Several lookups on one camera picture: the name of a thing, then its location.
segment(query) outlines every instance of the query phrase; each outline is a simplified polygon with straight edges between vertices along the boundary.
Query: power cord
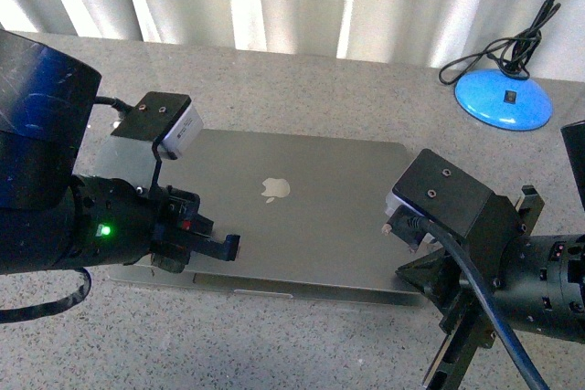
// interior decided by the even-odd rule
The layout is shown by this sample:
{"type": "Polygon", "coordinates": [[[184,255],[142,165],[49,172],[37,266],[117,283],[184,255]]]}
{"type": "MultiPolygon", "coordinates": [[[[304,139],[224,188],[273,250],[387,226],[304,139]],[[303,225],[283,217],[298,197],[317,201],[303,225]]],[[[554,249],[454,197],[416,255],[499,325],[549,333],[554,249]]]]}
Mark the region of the power cord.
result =
{"type": "Polygon", "coordinates": [[[109,105],[118,111],[120,119],[124,119],[124,117],[133,109],[132,105],[125,103],[123,100],[119,100],[118,98],[109,98],[107,96],[96,96],[93,103],[109,105]]]}
{"type": "Polygon", "coordinates": [[[510,325],[505,321],[502,312],[497,308],[492,292],[485,283],[482,274],[457,241],[449,233],[424,216],[412,216],[406,219],[406,224],[412,230],[428,233],[439,240],[462,270],[463,274],[465,274],[485,314],[494,325],[495,332],[502,340],[505,349],[530,390],[548,390],[547,383],[542,379],[542,376],[540,376],[537,368],[524,350],[522,343],[518,340],[510,325]]]}
{"type": "Polygon", "coordinates": [[[25,308],[17,308],[14,310],[0,310],[0,324],[5,323],[20,323],[22,321],[31,321],[57,315],[67,310],[70,310],[75,305],[82,303],[91,290],[91,276],[86,269],[75,269],[83,277],[83,285],[77,291],[69,296],[48,303],[40,305],[26,306],[25,308]]]}
{"type": "Polygon", "coordinates": [[[445,86],[450,86],[456,83],[463,75],[473,69],[473,67],[484,56],[487,56],[493,60],[500,71],[507,77],[512,79],[529,79],[530,72],[527,70],[527,63],[532,57],[535,49],[542,41],[542,33],[540,32],[540,28],[543,27],[547,21],[557,13],[559,8],[560,4],[554,5],[537,26],[529,27],[514,37],[498,38],[497,40],[494,40],[489,45],[487,45],[481,52],[457,58],[454,61],[445,64],[441,70],[439,70],[439,81],[445,86]],[[510,49],[512,49],[512,57],[510,59],[506,59],[505,56],[510,49]],[[499,56],[495,54],[495,52],[498,50],[502,50],[499,56]],[[443,77],[445,70],[472,58],[474,58],[474,60],[454,78],[445,79],[443,77]]]}

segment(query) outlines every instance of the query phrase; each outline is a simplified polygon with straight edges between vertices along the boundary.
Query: laptop lid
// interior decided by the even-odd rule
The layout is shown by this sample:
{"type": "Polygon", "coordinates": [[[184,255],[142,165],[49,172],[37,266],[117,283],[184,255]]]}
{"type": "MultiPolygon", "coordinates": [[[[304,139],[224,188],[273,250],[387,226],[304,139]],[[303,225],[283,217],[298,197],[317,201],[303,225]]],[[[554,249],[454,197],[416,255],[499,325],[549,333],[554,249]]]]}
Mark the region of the laptop lid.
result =
{"type": "Polygon", "coordinates": [[[330,300],[418,302],[394,271],[413,260],[383,236],[386,195],[410,164],[406,148],[286,134],[203,130],[160,185],[195,192],[214,235],[241,235],[238,258],[193,254],[181,275],[143,258],[111,278],[330,300]]]}

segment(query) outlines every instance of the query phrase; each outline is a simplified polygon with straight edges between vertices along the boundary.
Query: curtain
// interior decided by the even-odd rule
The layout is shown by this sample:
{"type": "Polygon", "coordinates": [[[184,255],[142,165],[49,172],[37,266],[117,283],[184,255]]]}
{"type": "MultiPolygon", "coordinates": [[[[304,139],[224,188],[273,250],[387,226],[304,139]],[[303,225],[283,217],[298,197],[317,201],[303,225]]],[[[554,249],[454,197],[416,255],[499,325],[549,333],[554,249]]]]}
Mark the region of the curtain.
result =
{"type": "MultiPolygon", "coordinates": [[[[522,31],[543,1],[0,0],[0,25],[440,67],[522,31]]],[[[528,68],[541,78],[585,81],[585,0],[558,1],[528,68]]]]}

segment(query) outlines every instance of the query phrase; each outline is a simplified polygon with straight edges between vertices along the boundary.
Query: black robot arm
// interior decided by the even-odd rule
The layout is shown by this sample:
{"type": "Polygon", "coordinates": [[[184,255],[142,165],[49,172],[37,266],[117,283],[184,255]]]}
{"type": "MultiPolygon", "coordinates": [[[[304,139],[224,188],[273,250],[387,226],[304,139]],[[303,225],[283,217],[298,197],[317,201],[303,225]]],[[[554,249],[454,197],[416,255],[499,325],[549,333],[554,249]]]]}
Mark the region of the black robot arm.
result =
{"type": "MultiPolygon", "coordinates": [[[[561,131],[585,201],[585,121],[561,131]]],[[[544,206],[533,186],[522,188],[514,206],[430,150],[420,153],[392,194],[388,207],[394,213],[386,232],[414,251],[428,233],[443,244],[397,271],[443,314],[440,326],[447,336],[424,388],[458,388],[477,348],[491,347],[496,334],[528,386],[547,388],[514,334],[497,325],[585,343],[585,235],[531,237],[544,206]],[[473,284],[470,267],[483,291],[473,284]],[[492,302],[495,319],[486,312],[485,299],[492,302]]]]}
{"type": "Polygon", "coordinates": [[[131,107],[96,97],[101,75],[55,49],[0,30],[0,275],[75,269],[85,278],[64,300],[0,311],[0,322],[53,315],[90,291],[84,267],[132,264],[181,272],[192,252],[234,260],[238,235],[217,242],[199,196],[159,187],[163,159],[178,158],[202,127],[187,95],[150,92],[131,107]],[[123,119],[96,175],[75,175],[94,104],[123,119]]]}

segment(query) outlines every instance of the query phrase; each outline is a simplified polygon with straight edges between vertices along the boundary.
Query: gray speckled countertop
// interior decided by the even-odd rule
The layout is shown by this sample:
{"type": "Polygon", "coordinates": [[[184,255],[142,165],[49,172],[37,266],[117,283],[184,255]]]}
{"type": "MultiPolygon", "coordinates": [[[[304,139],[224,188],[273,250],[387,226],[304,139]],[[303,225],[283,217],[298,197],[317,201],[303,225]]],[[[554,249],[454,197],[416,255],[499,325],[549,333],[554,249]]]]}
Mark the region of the gray speckled countertop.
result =
{"type": "MultiPolygon", "coordinates": [[[[504,132],[467,116],[434,69],[29,37],[96,68],[101,94],[134,104],[150,90],[186,93],[208,128],[396,141],[413,155],[432,148],[499,194],[516,198],[534,184],[547,202],[536,234],[585,230],[559,133],[585,119],[585,84],[540,80],[555,105],[550,123],[504,132]]],[[[107,108],[92,113],[78,172],[91,171],[113,117],[107,108]]],[[[0,327],[0,388],[415,389],[443,337],[431,306],[134,287],[108,280],[105,267],[90,271],[93,290],[72,311],[0,327]]],[[[54,300],[76,281],[69,273],[0,277],[0,306],[54,300]]],[[[552,388],[582,388],[585,347],[520,336],[552,388]]],[[[496,342],[475,356],[461,388],[526,387],[496,342]]]]}

